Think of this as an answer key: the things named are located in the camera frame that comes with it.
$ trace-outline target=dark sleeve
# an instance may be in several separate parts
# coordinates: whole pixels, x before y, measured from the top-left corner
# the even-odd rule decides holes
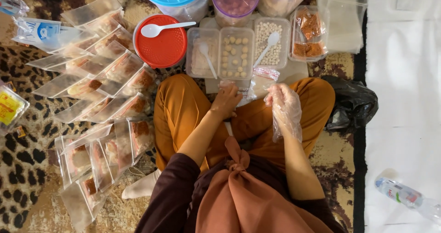
[[[294,204],[320,219],[334,233],[347,233],[339,224],[329,208],[326,199],[293,200]]]
[[[187,209],[200,174],[198,165],[184,154],[174,154],[158,178],[149,206],[135,233],[175,233],[187,220]]]

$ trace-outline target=white sock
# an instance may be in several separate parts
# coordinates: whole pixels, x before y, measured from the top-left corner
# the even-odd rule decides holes
[[[121,198],[123,199],[135,199],[143,196],[151,196],[153,188],[158,181],[159,175],[162,172],[157,169],[155,172],[143,177],[142,179],[136,181],[132,185],[124,189]]]

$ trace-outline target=white plastic spoon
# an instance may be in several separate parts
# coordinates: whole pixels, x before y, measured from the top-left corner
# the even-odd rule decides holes
[[[265,54],[268,52],[268,50],[275,44],[277,44],[277,42],[279,42],[279,38],[280,38],[280,34],[278,32],[273,32],[269,35],[268,37],[268,45],[265,48],[265,50],[263,50],[262,54],[260,54],[259,58],[257,59],[257,61],[254,63],[253,67],[256,67],[257,64],[260,63],[260,61],[262,61],[263,57],[265,56]]]
[[[214,78],[217,79],[218,75],[216,74],[216,71],[214,71],[213,64],[211,63],[210,59],[208,58],[208,44],[205,42],[200,43],[199,44],[199,51],[207,59],[208,65],[210,66],[210,69],[211,69],[211,72],[213,73]]]
[[[196,22],[184,22],[184,23],[176,23],[171,25],[165,25],[165,26],[158,26],[155,24],[148,24],[146,26],[143,26],[141,28],[141,34],[146,38],[154,38],[159,35],[159,33],[164,29],[169,28],[178,28],[178,27],[188,27],[195,25]]]

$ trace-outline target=hand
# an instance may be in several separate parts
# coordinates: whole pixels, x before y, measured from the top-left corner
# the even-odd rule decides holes
[[[234,84],[220,88],[218,95],[211,105],[210,111],[222,120],[236,117],[236,113],[233,111],[243,97],[242,94],[237,93],[238,90],[239,88]]]
[[[267,106],[273,107],[273,141],[281,136],[293,136],[302,142],[299,95],[286,84],[273,84],[264,99]]]

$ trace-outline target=black plastic bag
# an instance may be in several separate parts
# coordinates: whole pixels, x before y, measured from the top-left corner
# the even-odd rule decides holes
[[[323,76],[335,91],[335,104],[325,130],[354,133],[366,126],[378,111],[377,95],[361,82]]]

